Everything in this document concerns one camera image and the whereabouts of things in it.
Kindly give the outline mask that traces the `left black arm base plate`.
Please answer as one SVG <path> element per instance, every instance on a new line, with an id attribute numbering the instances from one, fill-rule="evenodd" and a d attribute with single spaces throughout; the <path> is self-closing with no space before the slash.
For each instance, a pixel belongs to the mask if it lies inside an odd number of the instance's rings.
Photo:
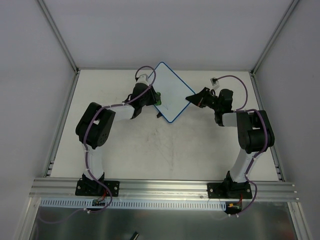
<path id="1" fill-rule="evenodd" d="M 115 180 L 104 180 L 103 183 L 111 192 L 112 197 L 119 196 L 120 182 Z M 101 197 L 104 193 L 109 197 L 110 193 L 101 184 L 94 180 L 81 178 L 77 181 L 75 195 L 85 197 Z"/>

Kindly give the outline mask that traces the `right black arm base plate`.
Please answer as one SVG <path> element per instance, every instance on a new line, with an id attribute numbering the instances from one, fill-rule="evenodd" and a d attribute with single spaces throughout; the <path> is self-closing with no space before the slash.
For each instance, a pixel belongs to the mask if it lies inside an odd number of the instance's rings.
<path id="1" fill-rule="evenodd" d="M 240 199 L 249 200 L 253 198 L 250 184 L 246 182 L 230 184 L 226 182 L 209 182 L 207 185 L 209 199 Z"/>

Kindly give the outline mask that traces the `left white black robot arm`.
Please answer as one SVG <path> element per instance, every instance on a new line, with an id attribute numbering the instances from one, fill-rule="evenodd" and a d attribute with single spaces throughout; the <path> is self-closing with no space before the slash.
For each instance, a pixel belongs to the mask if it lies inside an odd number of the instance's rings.
<path id="1" fill-rule="evenodd" d="M 103 146 L 113 123 L 136 118 L 145 106 L 161 104 L 161 93 L 147 83 L 136 83 L 131 94 L 119 104 L 101 106 L 91 102 L 75 128 L 85 154 L 85 170 L 77 182 L 77 196 L 101 196 L 107 193 L 103 169 Z"/>

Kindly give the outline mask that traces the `blue-framed whiteboard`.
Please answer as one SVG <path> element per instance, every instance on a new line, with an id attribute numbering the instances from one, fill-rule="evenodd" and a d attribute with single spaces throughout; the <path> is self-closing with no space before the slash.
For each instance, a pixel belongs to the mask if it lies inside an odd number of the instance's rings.
<path id="1" fill-rule="evenodd" d="M 155 67 L 155 72 L 149 75 L 148 81 L 153 82 L 156 93 L 160 93 L 160 104 L 154 107 L 164 119 L 172 124 L 179 115 L 189 106 L 186 97 L 195 95 L 194 90 L 183 81 L 165 62 L 160 62 Z"/>

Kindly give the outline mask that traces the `green bone-shaped eraser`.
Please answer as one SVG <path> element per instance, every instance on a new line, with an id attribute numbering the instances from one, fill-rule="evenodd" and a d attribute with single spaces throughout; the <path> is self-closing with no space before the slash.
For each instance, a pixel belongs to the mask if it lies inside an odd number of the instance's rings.
<path id="1" fill-rule="evenodd" d="M 162 104 L 162 101 L 161 101 L 161 93 L 160 93 L 160 92 L 157 92 L 157 93 L 156 93 L 155 98 L 156 98 L 156 103 L 155 103 L 154 105 L 155 105 L 155 106 L 161 105 L 161 104 Z"/>

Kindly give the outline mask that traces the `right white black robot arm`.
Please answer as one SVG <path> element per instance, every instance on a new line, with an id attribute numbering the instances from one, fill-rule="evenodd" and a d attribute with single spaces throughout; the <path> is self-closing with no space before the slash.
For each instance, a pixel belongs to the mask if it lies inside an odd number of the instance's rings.
<path id="1" fill-rule="evenodd" d="M 275 142 L 275 136 L 264 110 L 232 110 L 233 91 L 222 89 L 219 95 L 205 87 L 185 98 L 191 104 L 214 110 L 214 120 L 220 127 L 235 127 L 240 151 L 221 183 L 207 184 L 210 199 L 252 199 L 250 172 L 259 156 Z"/>

